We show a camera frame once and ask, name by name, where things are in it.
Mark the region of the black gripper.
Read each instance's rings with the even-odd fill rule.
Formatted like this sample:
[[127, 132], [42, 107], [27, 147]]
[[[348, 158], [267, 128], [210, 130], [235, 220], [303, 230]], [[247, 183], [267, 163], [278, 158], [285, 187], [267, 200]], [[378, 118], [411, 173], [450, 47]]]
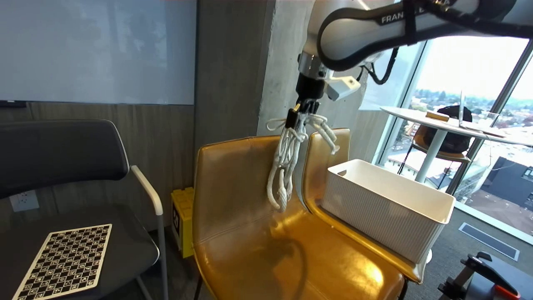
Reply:
[[[296, 105], [298, 110], [303, 112], [303, 125], [308, 125], [311, 117], [318, 112], [320, 102], [318, 98], [323, 95], [323, 82], [316, 78], [310, 78], [303, 73], [298, 75], [296, 82]], [[286, 128], [296, 128], [300, 120], [300, 112], [295, 108], [290, 108], [285, 118]]]

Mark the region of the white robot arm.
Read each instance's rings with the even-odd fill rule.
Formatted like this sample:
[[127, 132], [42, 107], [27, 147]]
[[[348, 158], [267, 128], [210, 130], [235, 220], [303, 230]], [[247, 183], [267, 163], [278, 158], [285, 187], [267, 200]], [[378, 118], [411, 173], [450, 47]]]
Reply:
[[301, 115], [316, 112], [328, 72], [448, 35], [531, 38], [533, 0], [315, 0], [298, 53], [298, 98], [285, 127], [298, 128]]

